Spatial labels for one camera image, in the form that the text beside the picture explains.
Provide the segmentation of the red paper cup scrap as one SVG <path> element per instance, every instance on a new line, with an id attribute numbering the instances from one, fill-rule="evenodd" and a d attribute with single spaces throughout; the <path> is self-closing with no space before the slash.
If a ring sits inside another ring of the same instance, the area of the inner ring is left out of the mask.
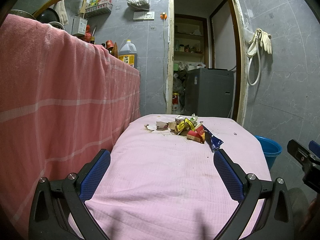
<path id="1" fill-rule="evenodd" d="M 198 124 L 196 127 L 195 127 L 195 130 L 192 131 L 190 130 L 188 133 L 187 133 L 187 139 L 188 140 L 192 140 L 192 141 L 196 141 L 196 142 L 199 142 L 199 143 L 204 143 L 205 139 L 206 139 L 206 135 L 205 135 L 205 131 L 204 131 L 204 126 L 202 123 Z"/>

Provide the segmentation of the plastic bag on wall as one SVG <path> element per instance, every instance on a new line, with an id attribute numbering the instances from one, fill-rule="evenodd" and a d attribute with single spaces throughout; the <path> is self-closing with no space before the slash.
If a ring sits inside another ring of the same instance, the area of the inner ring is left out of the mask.
<path id="1" fill-rule="evenodd" d="M 127 5 L 134 10 L 149 11 L 149 0 L 126 0 Z"/>

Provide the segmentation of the wooden door frame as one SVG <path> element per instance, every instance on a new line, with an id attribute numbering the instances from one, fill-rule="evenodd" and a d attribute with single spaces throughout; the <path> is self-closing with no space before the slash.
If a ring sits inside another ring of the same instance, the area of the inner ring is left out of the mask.
<path id="1" fill-rule="evenodd" d="M 247 108 L 247 49 L 244 37 L 244 17 L 239 0 L 227 0 L 233 23 L 236 52 L 236 81 L 235 96 L 232 119 L 241 126 L 245 123 Z M 173 73 L 174 73 L 174 0 L 169 0 L 168 7 L 168 63 L 166 70 L 164 98 L 166 103 L 166 114 L 171 114 Z"/>

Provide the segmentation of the broken eggshell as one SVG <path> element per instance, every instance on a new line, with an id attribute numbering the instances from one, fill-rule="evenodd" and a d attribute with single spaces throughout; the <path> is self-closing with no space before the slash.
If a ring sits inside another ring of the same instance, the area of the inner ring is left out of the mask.
<path id="1" fill-rule="evenodd" d="M 144 127 L 150 131 L 162 131 L 169 128 L 168 122 L 156 121 L 155 124 L 146 124 Z"/>

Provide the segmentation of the beige hanging towel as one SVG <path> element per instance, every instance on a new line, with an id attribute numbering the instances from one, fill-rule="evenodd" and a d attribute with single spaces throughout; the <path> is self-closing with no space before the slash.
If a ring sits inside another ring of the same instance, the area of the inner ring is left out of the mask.
<path id="1" fill-rule="evenodd" d="M 61 1 L 57 2 L 56 5 L 54 5 L 54 10 L 58 14 L 60 23 L 62 25 L 68 25 L 69 20 L 68 20 L 68 16 L 67 16 L 66 7 L 65 7 L 65 1 L 61 0 Z"/>

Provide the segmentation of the orange wall hook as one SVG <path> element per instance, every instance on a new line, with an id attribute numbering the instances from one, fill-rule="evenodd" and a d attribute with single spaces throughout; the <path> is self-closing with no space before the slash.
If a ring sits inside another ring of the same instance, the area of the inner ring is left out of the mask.
<path id="1" fill-rule="evenodd" d="M 166 20 L 167 19 L 167 14 L 165 12 L 161 13 L 160 18 L 162 20 Z"/>

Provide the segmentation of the blue snack wrapper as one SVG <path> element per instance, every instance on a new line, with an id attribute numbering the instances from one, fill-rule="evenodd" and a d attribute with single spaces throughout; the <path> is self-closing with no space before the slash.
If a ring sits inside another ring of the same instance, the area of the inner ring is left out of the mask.
<path id="1" fill-rule="evenodd" d="M 220 149 L 223 141 L 213 135 L 213 133 L 206 126 L 204 126 L 203 129 L 205 132 L 205 140 L 209 144 L 211 151 L 214 153 Z"/>

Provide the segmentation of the wall spice rack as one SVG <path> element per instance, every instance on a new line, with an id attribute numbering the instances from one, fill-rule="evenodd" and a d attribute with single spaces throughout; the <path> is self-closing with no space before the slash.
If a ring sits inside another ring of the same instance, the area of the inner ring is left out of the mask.
<path id="1" fill-rule="evenodd" d="M 85 9 L 85 17 L 93 17 L 111 13 L 112 0 L 91 0 Z"/>

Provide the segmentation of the white rubber gloves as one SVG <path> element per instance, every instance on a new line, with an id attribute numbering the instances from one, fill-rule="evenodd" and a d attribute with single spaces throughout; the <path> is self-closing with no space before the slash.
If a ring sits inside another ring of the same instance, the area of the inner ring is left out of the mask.
<path id="1" fill-rule="evenodd" d="M 257 28 L 249 41 L 249 48 L 247 51 L 248 57 L 256 55 L 259 47 L 263 48 L 268 54 L 272 54 L 271 35 L 262 29 Z"/>

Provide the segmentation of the yellow crumpled wrapper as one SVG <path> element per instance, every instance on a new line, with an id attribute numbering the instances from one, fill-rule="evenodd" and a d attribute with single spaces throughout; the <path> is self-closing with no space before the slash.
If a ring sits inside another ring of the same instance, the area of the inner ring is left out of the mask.
<path id="1" fill-rule="evenodd" d="M 195 125 L 188 118 L 184 118 L 182 121 L 180 121 L 175 126 L 175 133 L 176 134 L 181 134 L 183 131 L 189 131 L 189 130 L 195 131 Z"/>

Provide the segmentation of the large oil jug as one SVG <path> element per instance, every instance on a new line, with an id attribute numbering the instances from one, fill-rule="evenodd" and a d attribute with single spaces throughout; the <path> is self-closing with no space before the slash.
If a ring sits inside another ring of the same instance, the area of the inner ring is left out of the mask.
<path id="1" fill-rule="evenodd" d="M 131 40 L 127 40 L 122 46 L 122 48 L 119 50 L 118 57 L 121 61 L 129 64 L 131 67 L 137 67 L 137 49 Z"/>

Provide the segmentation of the red white bottle on floor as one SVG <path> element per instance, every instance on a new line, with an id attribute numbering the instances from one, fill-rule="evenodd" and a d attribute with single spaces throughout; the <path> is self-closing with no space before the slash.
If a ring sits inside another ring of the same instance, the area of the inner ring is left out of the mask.
<path id="1" fill-rule="evenodd" d="M 179 93 L 172 94 L 172 113 L 180 113 L 180 95 Z"/>

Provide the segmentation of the metal box grater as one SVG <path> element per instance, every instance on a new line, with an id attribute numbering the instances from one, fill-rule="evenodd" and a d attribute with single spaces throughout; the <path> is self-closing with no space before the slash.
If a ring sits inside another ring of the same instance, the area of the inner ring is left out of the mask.
<path id="1" fill-rule="evenodd" d="M 73 36 L 84 36 L 86 33 L 87 20 L 78 16 L 73 19 L 72 35 Z"/>

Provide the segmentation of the white wall socket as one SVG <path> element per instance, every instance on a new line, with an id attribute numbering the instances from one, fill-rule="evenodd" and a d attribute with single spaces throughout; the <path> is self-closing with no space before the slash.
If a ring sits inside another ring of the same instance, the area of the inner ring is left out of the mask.
<path id="1" fill-rule="evenodd" d="M 148 21 L 155 19 L 154 11 L 136 11 L 133 13 L 134 21 Z"/>

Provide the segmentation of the red checked counter cloth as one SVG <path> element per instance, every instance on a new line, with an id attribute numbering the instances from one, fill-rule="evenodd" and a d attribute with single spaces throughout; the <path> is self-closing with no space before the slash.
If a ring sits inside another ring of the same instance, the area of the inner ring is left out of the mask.
<path id="1" fill-rule="evenodd" d="M 140 116 L 140 73 L 100 45 L 9 14 L 1 25 L 1 208 L 28 237 L 41 177 L 66 178 Z"/>

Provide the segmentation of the blue plastic bucket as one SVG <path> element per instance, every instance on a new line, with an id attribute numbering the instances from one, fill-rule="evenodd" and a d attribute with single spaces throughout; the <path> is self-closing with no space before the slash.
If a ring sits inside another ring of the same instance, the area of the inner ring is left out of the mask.
<path id="1" fill-rule="evenodd" d="M 255 135 L 255 138 L 260 142 L 261 148 L 263 150 L 268 165 L 268 169 L 270 170 L 274 165 L 277 156 L 282 153 L 282 147 L 274 140 L 257 135 Z"/>

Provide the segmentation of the black wok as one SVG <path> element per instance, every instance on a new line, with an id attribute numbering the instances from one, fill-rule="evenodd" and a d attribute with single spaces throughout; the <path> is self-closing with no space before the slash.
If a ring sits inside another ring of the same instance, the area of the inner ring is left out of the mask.
<path id="1" fill-rule="evenodd" d="M 52 5 L 55 5 L 57 2 L 63 0 L 49 0 L 40 9 L 35 11 L 32 15 L 33 17 L 41 23 L 50 23 L 50 22 L 60 22 L 60 18 L 57 12 L 51 8 Z"/>

